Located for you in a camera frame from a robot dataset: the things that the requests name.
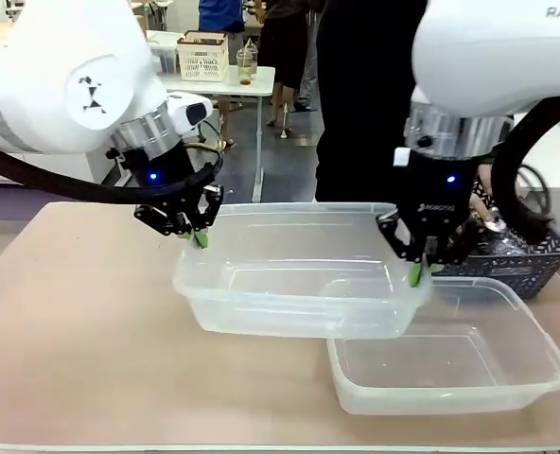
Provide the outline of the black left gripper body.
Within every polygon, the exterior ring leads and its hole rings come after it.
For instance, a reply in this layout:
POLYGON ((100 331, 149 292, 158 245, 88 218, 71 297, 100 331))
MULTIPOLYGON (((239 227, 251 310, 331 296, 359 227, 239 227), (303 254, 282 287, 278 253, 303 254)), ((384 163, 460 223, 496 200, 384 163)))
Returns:
POLYGON ((137 189, 118 189, 118 204, 147 204, 163 210, 197 212, 205 187, 205 166, 196 171, 182 141, 167 152, 149 157, 143 148, 119 151, 120 167, 128 170, 137 189))

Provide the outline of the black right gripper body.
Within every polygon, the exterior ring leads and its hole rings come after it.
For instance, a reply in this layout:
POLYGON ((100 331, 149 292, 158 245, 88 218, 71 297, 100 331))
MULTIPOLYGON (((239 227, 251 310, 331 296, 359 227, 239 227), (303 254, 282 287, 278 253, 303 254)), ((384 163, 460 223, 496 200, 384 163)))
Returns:
POLYGON ((398 214, 415 238, 449 236, 469 217, 480 159, 436 159, 412 151, 398 182, 398 214))

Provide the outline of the person left hand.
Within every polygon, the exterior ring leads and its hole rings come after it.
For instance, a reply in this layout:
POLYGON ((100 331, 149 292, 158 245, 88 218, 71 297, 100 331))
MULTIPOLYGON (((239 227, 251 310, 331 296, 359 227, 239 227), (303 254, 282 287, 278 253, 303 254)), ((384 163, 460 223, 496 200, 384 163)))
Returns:
POLYGON ((489 217, 487 203, 492 201, 493 198, 491 172, 492 166, 490 164, 479 165, 478 175, 470 195, 469 209, 472 213, 475 213, 478 218, 489 217))

